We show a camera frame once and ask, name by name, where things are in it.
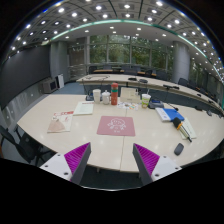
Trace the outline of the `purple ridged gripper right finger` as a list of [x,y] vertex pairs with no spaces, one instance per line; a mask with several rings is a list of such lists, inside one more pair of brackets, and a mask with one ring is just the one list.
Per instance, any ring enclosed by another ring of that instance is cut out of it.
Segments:
[[181,170],[181,167],[168,156],[159,156],[136,143],[133,144],[133,156],[143,185],[148,185]]

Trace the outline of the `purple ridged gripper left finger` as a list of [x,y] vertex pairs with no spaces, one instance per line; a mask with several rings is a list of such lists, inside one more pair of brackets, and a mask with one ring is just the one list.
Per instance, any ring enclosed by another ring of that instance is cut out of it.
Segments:
[[41,166],[41,169],[79,185],[90,154],[91,143],[88,142],[66,154],[55,154]]

